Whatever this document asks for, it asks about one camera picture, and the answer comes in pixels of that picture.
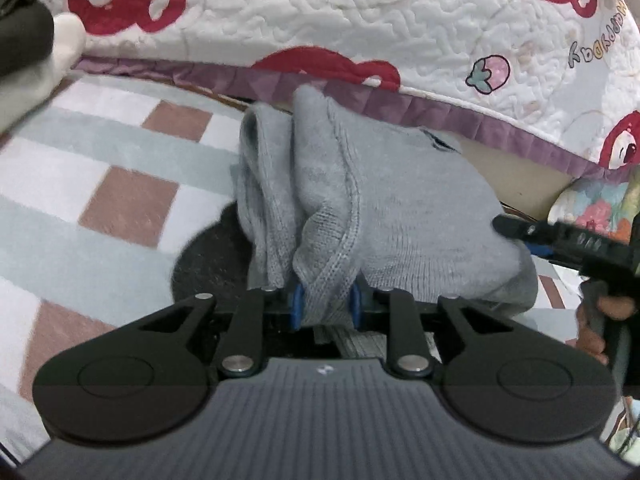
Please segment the person right hand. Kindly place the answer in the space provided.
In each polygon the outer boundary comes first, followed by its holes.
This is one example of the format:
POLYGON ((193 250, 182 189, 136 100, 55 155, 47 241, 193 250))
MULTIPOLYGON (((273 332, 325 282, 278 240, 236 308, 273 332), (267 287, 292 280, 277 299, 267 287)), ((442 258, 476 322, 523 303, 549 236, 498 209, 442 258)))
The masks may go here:
POLYGON ((583 302, 576 311, 578 337, 576 348, 595 358, 603 365, 608 365, 605 354, 606 343, 596 330, 597 320, 594 312, 599 311, 605 318, 614 321, 625 321, 637 312, 634 300, 628 297, 601 296, 592 307, 583 302))

